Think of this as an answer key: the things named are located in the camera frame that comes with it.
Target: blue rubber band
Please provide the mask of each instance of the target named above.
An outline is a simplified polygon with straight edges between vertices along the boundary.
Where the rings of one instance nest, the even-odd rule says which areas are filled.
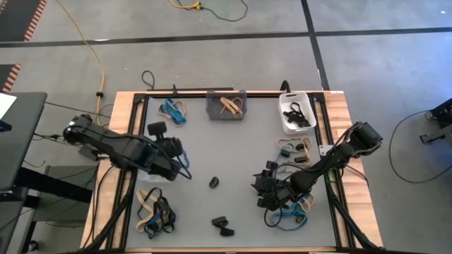
[[[174,104],[172,99],[166,99],[160,105],[160,111],[171,116],[171,120],[174,124],[181,125],[186,122],[184,115],[182,115],[181,110],[177,105]]]
[[[306,202],[305,198],[302,198],[299,201],[301,203]],[[292,218],[292,217],[300,217],[300,216],[305,217],[305,219],[303,219],[303,221],[301,223],[299,223],[297,226],[292,227],[292,228],[285,228],[280,225],[277,225],[277,228],[279,228],[283,231],[295,231],[295,230],[301,229],[308,221],[306,212],[304,212],[302,210],[302,208],[298,202],[291,204],[289,209],[282,209],[282,212],[273,213],[271,215],[272,223],[276,224],[277,221],[279,220],[280,216],[282,219],[287,219],[287,218]]]

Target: yellow cable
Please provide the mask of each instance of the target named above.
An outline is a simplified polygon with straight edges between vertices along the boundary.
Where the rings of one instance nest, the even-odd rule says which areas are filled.
[[[56,0],[56,2],[61,6],[61,8],[63,9],[63,11],[66,13],[66,15],[69,17],[69,19],[72,21],[73,25],[77,28],[78,34],[80,35],[80,37],[82,38],[83,42],[86,44],[86,46],[88,46],[91,50],[91,52],[94,54],[97,62],[99,63],[100,68],[102,69],[102,81],[100,82],[100,88],[99,88],[99,92],[102,92],[104,90],[104,86],[105,86],[105,67],[102,64],[102,62],[100,61],[99,56],[97,55],[96,51],[93,49],[93,47],[91,47],[91,45],[85,40],[85,37],[83,36],[82,31],[80,30],[80,28],[78,27],[76,21],[72,18],[71,14],[69,14],[68,10],[63,6],[63,4],[59,1]],[[99,109],[100,109],[100,96],[97,96],[97,106],[96,106],[96,122],[98,125],[100,125],[100,121],[99,121]]]
[[[195,8],[196,10],[201,10],[201,2],[197,1],[196,3],[190,5],[190,6],[182,6],[182,5],[177,5],[175,3],[173,3],[172,0],[168,0],[174,7],[176,8],[184,8],[184,9],[191,9],[191,8]]]

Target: gray table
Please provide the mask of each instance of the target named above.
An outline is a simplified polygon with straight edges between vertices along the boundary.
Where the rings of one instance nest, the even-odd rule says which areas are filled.
[[[145,123],[165,121],[166,136],[181,139],[193,180],[178,176],[176,181],[166,182],[139,171],[136,189],[161,188],[177,220],[172,234],[161,233],[153,240],[138,234],[135,226],[139,202],[135,196],[126,248],[335,246],[323,178],[312,191],[316,203],[309,220],[298,231],[267,227],[263,222],[265,210],[256,206],[258,196],[250,186],[254,182],[252,175],[261,172],[267,160],[276,158],[276,140],[288,137],[281,126],[278,99],[248,99],[248,113],[243,121],[209,121],[205,99],[184,99],[187,123],[180,128],[157,115],[162,102],[163,99],[150,99]],[[306,136],[313,141],[311,156],[317,162],[319,150],[314,131]],[[216,189],[208,187],[213,176],[220,179]],[[220,236],[219,229],[210,222],[223,215],[230,222],[228,227],[235,230],[232,237]],[[294,224],[290,220],[282,225]]]

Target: gray floor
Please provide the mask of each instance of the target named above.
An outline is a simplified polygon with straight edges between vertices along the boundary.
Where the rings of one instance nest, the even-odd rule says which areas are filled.
[[[63,0],[88,39],[164,37],[247,32],[300,32],[307,26],[299,1],[245,0],[249,16],[237,23],[209,13],[177,10],[166,1]],[[238,0],[203,1],[229,18],[240,16]],[[446,0],[309,1],[318,31],[432,28],[452,25]],[[49,1],[33,41],[78,40],[77,33],[54,1]],[[404,116],[431,109],[452,97],[451,33],[372,35],[318,38],[332,90],[344,90],[352,120],[368,121],[385,138],[383,146],[364,158],[371,196],[385,247],[428,253],[450,253],[452,241],[452,173],[420,185],[398,179],[388,163],[392,130]],[[150,69],[158,88],[233,86],[276,89],[283,79],[293,89],[320,90],[309,38],[219,40],[96,46],[107,70],[105,104],[116,91],[144,90],[141,72]],[[93,110],[100,70],[86,47],[0,49],[0,64],[22,64],[14,92],[45,91],[50,102]],[[46,106],[38,133],[62,132],[77,112]],[[423,115],[400,127],[393,144],[397,170],[412,180],[428,178],[452,162],[441,141],[420,145],[418,135],[435,126]],[[54,165],[90,162],[76,148],[34,142],[27,159]],[[17,253],[20,229],[9,253]],[[39,225],[34,239],[42,253],[74,250],[81,229]]]

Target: table leg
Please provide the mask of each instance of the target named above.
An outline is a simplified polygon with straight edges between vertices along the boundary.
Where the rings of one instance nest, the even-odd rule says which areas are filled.
[[[18,172],[16,185],[85,203],[91,201],[91,195],[93,193],[87,188],[55,179],[24,167],[20,168]]]

